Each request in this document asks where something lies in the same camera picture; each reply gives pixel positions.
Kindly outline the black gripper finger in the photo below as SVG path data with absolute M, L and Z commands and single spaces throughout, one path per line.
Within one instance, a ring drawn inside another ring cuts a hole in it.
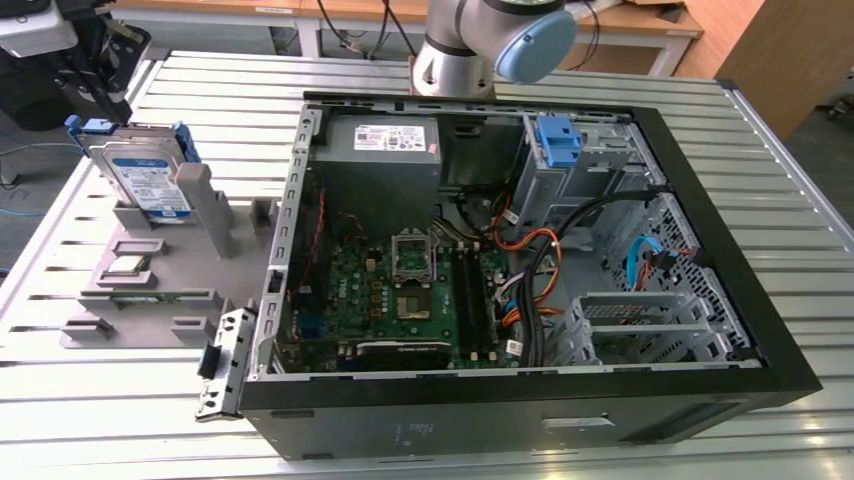
M 99 106 L 113 123 L 125 124 L 131 117 L 131 107 L 124 93 L 111 88 L 101 65 L 81 49 L 69 49 L 65 53 L 65 66 L 69 83 L 80 96 Z
M 137 63 L 151 44 L 151 34 L 141 28 L 119 20 L 107 20 L 107 91 L 108 98 L 117 103 L 124 99 Z

